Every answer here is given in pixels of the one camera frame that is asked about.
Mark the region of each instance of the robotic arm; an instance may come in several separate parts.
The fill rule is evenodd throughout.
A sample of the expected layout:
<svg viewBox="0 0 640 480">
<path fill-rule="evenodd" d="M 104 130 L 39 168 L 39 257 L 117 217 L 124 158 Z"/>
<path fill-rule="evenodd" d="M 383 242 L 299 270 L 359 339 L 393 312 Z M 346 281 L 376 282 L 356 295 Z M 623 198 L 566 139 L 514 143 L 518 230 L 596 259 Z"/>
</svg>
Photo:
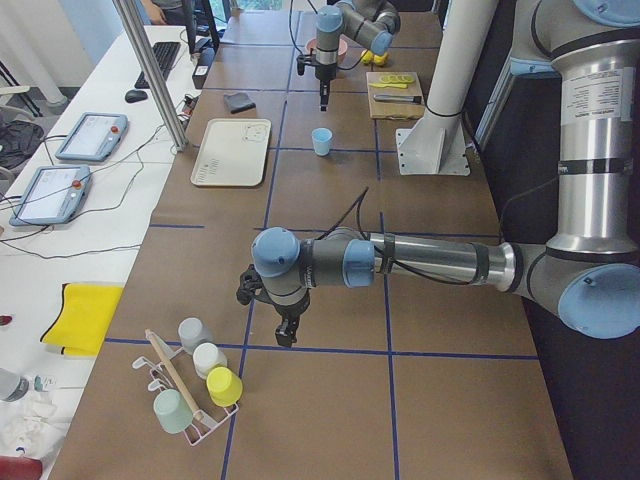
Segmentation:
<svg viewBox="0 0 640 480">
<path fill-rule="evenodd" d="M 559 224 L 546 245 L 494 247 L 347 229 L 299 241 L 272 228 L 252 245 L 255 268 L 241 277 L 239 301 L 273 304 L 283 317 L 276 338 L 284 346 L 296 341 L 310 288 L 366 286 L 374 272 L 494 285 L 594 338 L 633 332 L 640 326 L 640 268 L 624 262 L 638 257 L 626 232 L 638 26 L 638 2 L 518 1 L 515 73 L 553 70 L 563 78 Z"/>
<path fill-rule="evenodd" d="M 298 75 L 304 75 L 306 66 L 315 68 L 316 78 L 320 80 L 321 111 L 327 110 L 331 80 L 335 80 L 338 71 L 340 35 L 346 35 L 376 55 L 384 55 L 398 30 L 398 12 L 385 0 L 341 0 L 318 10 L 316 50 L 299 55 L 297 64 Z"/>
</svg>

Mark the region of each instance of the person's hand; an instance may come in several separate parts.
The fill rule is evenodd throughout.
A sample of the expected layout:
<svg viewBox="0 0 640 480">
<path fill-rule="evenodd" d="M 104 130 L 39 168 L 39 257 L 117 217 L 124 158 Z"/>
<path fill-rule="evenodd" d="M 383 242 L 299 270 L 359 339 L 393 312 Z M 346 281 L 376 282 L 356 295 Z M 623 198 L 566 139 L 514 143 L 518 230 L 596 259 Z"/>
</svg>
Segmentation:
<svg viewBox="0 0 640 480">
<path fill-rule="evenodd" d="M 159 6 L 157 6 L 156 4 L 151 2 L 150 0 L 143 1 L 142 5 L 144 6 L 144 9 L 146 10 L 147 15 L 149 15 L 149 20 L 151 20 L 151 23 L 153 25 L 166 25 L 167 24 L 167 19 L 164 17 L 164 12 L 162 11 L 162 9 Z"/>
</svg>

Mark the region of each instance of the yellow object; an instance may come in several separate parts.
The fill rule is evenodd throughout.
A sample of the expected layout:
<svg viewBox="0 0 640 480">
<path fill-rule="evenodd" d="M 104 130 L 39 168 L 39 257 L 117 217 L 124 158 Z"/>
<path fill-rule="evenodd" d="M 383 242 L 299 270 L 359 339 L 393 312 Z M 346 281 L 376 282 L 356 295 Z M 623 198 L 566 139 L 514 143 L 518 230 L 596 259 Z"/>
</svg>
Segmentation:
<svg viewBox="0 0 640 480">
<path fill-rule="evenodd" d="M 242 396 L 242 380 L 227 367 L 216 367 L 207 375 L 207 390 L 213 403 L 230 407 Z"/>
<path fill-rule="evenodd" d="M 401 85 L 409 85 L 411 83 L 415 83 L 416 79 L 413 78 L 413 75 L 402 75 L 396 73 L 390 73 L 388 75 L 380 75 L 380 83 L 389 83 L 389 84 L 401 84 Z"/>
<path fill-rule="evenodd" d="M 371 62 L 373 62 L 373 52 L 371 50 L 364 50 L 361 54 L 360 57 L 362 58 L 362 64 L 363 65 L 369 65 Z"/>
<path fill-rule="evenodd" d="M 370 83 L 369 85 L 376 88 L 404 88 L 405 90 L 408 88 L 406 83 Z"/>
<path fill-rule="evenodd" d="M 387 64 L 387 60 L 388 59 L 389 59 L 389 52 L 385 53 L 382 56 L 374 55 L 373 56 L 373 63 L 378 67 L 384 67 Z"/>
<path fill-rule="evenodd" d="M 60 314 L 40 341 L 61 346 L 65 355 L 97 355 L 122 290 L 111 285 L 64 284 Z"/>
</svg>

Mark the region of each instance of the yellow cup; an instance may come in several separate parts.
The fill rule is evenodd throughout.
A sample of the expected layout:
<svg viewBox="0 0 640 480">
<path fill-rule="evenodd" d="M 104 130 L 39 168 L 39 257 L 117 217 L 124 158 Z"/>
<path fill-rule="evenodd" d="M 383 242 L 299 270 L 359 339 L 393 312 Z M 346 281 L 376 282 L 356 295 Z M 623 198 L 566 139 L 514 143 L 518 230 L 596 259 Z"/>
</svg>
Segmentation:
<svg viewBox="0 0 640 480">
<path fill-rule="evenodd" d="M 207 375 L 207 390 L 213 403 L 229 407 L 242 395 L 242 380 L 227 367 L 216 367 Z"/>
</svg>

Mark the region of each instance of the tablet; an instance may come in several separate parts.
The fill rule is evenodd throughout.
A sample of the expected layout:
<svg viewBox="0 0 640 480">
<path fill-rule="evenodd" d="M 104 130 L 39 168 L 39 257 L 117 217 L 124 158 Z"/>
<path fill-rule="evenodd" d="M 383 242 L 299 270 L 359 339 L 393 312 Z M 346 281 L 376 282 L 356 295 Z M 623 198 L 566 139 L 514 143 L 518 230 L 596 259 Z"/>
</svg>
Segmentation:
<svg viewBox="0 0 640 480">
<path fill-rule="evenodd" d="M 29 182 L 9 223 L 13 226 L 66 223 L 89 190 L 87 165 L 40 167 Z"/>
<path fill-rule="evenodd" d="M 101 162 L 106 159 L 127 130 L 126 115 L 86 112 L 60 145 L 60 160 Z"/>
</svg>

